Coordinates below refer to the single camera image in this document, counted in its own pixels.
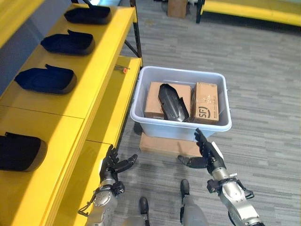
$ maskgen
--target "robotic arm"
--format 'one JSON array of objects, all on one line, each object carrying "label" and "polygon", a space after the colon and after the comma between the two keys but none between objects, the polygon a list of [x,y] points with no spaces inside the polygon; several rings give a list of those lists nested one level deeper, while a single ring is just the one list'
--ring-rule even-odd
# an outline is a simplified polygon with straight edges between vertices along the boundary
[{"label": "robotic arm", "polygon": [[[86,206],[78,211],[87,217],[86,226],[110,226],[112,223],[112,215],[117,207],[116,197],[125,191],[123,183],[118,180],[118,174],[131,168],[138,157],[134,154],[129,159],[119,162],[117,155],[117,150],[111,145],[99,173],[101,184],[93,192]],[[91,204],[93,207],[89,214],[85,211]]]},{"label": "robotic arm", "polygon": [[210,193],[218,193],[228,209],[228,216],[233,225],[264,226],[254,207],[247,201],[254,197],[253,192],[242,185],[236,177],[237,174],[227,172],[217,145],[214,142],[209,143],[199,129],[196,130],[195,136],[202,157],[187,158],[179,155],[179,161],[191,168],[207,168],[214,178],[207,181],[207,189]]}]

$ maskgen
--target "yellow shelf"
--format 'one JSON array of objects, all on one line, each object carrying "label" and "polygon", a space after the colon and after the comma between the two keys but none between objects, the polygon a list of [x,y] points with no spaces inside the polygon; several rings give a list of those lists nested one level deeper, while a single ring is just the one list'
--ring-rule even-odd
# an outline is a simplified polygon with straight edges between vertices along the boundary
[{"label": "yellow shelf", "polygon": [[203,10],[301,26],[301,5],[280,0],[205,0]]},{"label": "yellow shelf", "polygon": [[127,113],[141,58],[120,56],[117,64],[130,68],[126,74],[114,71],[99,105],[87,140],[117,145]]},{"label": "yellow shelf", "polygon": [[67,30],[93,35],[94,51],[87,56],[69,56],[47,52],[38,45],[20,71],[45,64],[72,69],[77,85],[66,95],[42,94],[22,89],[12,81],[0,99],[0,105],[54,113],[77,118],[90,117],[91,108],[100,103],[129,28],[135,19],[135,8],[111,8],[112,19],[107,25],[72,24],[64,16],[57,21],[49,35]]},{"label": "yellow shelf", "polygon": [[[73,4],[70,8],[78,6],[82,5]],[[39,45],[20,70],[42,68],[45,64],[72,69],[78,80],[71,93],[51,95],[27,91],[12,81],[0,97],[0,134],[8,131],[36,136],[48,143],[46,158],[34,172],[0,171],[1,226],[53,224],[63,196],[68,195],[67,184],[109,81],[109,90],[116,88],[113,83],[120,85],[122,97],[118,97],[116,90],[111,97],[118,97],[122,106],[112,109],[116,119],[109,119],[107,127],[112,128],[107,128],[108,135],[104,137],[118,140],[141,59],[121,57],[120,64],[131,69],[126,75],[114,72],[111,76],[130,25],[136,20],[134,7],[111,10],[112,20],[108,25],[71,24],[62,16],[49,32],[49,35],[66,33],[70,29],[93,34],[95,49],[90,55],[53,54]],[[82,156],[80,161],[86,162],[85,158]]]},{"label": "yellow shelf", "polygon": [[0,48],[44,0],[0,0]]},{"label": "yellow shelf", "polygon": [[39,137],[47,145],[43,163],[33,172],[0,171],[0,224],[44,225],[59,206],[59,191],[73,169],[70,156],[83,120],[0,106],[0,135],[12,132]]},{"label": "yellow shelf", "polygon": [[54,226],[84,226],[87,218],[77,214],[99,186],[99,166],[110,145],[86,141],[54,220]]}]

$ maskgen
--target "white plastic bin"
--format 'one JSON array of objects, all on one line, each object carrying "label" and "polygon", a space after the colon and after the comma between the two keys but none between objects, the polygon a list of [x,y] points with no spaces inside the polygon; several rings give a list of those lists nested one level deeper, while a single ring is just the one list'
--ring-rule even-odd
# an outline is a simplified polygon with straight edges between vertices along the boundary
[{"label": "white plastic bin", "polygon": [[[218,92],[219,121],[215,125],[178,122],[144,117],[146,97],[152,81],[178,83],[195,87],[196,82],[215,83]],[[232,126],[225,77],[218,73],[198,72],[174,68],[147,66],[140,71],[131,118],[140,123],[150,137],[165,137],[194,141],[194,132],[199,128],[208,137],[215,132],[225,132]]]}]

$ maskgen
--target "cardboard box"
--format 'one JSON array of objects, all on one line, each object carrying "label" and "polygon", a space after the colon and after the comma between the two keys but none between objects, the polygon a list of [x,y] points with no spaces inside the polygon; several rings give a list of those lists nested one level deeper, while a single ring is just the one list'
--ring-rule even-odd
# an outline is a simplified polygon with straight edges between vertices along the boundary
[{"label": "cardboard box", "polygon": [[169,0],[167,7],[167,15],[179,18],[186,16],[187,0]]},{"label": "cardboard box", "polygon": [[[149,93],[146,98],[146,107],[145,107],[145,117],[152,119],[164,119],[164,113],[161,108],[161,103],[158,98],[160,85],[162,82],[154,82],[150,83]],[[191,87],[187,85],[180,85],[174,83],[168,83],[170,86],[177,90],[179,98],[183,97],[183,101],[187,108],[187,111],[190,116],[190,101],[191,101]]]},{"label": "cardboard box", "polygon": [[142,152],[173,155],[175,157],[179,154],[184,156],[201,156],[196,142],[161,137],[149,137],[144,132],[141,134],[139,147]]},{"label": "cardboard box", "polygon": [[217,85],[197,82],[191,97],[191,120],[216,124],[219,120]]}]

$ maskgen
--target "gray carpet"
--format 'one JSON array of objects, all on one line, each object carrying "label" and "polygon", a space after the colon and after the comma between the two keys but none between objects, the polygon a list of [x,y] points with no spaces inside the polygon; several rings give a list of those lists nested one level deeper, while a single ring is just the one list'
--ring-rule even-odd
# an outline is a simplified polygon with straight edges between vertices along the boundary
[{"label": "gray carpet", "polygon": [[[301,38],[273,28],[242,26],[205,18],[195,24],[195,8],[186,19],[167,17],[161,3],[137,2],[144,65],[218,72],[229,89],[232,129],[209,138],[223,152],[229,172],[237,172],[254,191],[250,203],[266,226],[300,226],[300,59]],[[135,43],[133,31],[128,37]],[[130,54],[127,48],[124,54]],[[189,169],[175,158],[141,153],[141,128],[128,118],[119,146],[121,157],[138,162],[119,178],[113,225],[138,214],[144,195],[152,226],[179,226],[179,184],[190,194],[211,226],[230,226],[217,194],[209,194],[205,169]]]}]

